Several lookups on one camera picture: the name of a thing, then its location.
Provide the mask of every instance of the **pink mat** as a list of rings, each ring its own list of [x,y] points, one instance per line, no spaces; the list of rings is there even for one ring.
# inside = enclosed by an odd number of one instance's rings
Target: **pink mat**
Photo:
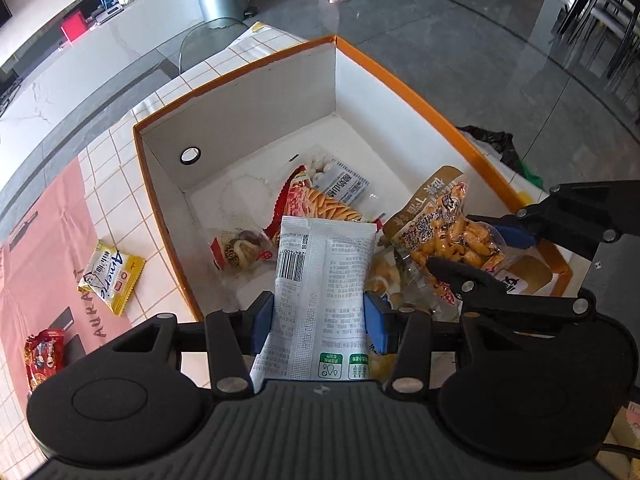
[[[24,341],[46,328],[65,329],[65,355],[89,353],[131,328],[78,281],[97,235],[72,161],[24,216],[0,250],[0,340],[20,406],[29,391]]]

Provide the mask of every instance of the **red candy wrapper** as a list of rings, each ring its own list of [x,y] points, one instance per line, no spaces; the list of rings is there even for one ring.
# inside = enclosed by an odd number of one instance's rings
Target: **red candy wrapper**
[[[31,391],[62,370],[64,338],[62,330],[43,330],[38,335],[27,338],[24,344],[24,363]]]

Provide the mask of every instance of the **green label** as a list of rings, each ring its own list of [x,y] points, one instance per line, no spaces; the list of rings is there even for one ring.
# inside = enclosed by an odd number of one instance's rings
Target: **green label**
[[[318,377],[321,379],[340,379],[342,376],[342,355],[341,354],[320,354],[318,363]]]
[[[369,379],[369,356],[367,354],[351,354],[347,377],[352,381]]]
[[[331,364],[331,365],[341,365],[342,355],[341,354],[325,354],[323,352],[320,354],[320,362]]]
[[[368,365],[369,356],[366,354],[351,354],[349,356],[350,365]]]

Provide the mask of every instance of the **red box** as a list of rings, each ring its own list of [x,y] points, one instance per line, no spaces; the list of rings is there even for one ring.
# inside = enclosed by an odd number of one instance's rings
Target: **red box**
[[[86,21],[84,20],[82,12],[79,10],[76,10],[76,12],[62,22],[62,26],[60,28],[69,41],[76,40],[89,30],[89,27],[86,26]]]

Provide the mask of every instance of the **white counter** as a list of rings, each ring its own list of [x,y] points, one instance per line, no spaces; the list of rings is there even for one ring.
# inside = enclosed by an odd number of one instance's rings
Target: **white counter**
[[[0,118],[0,189],[46,135],[83,100],[147,52],[202,21],[197,0],[136,0],[83,34]]]

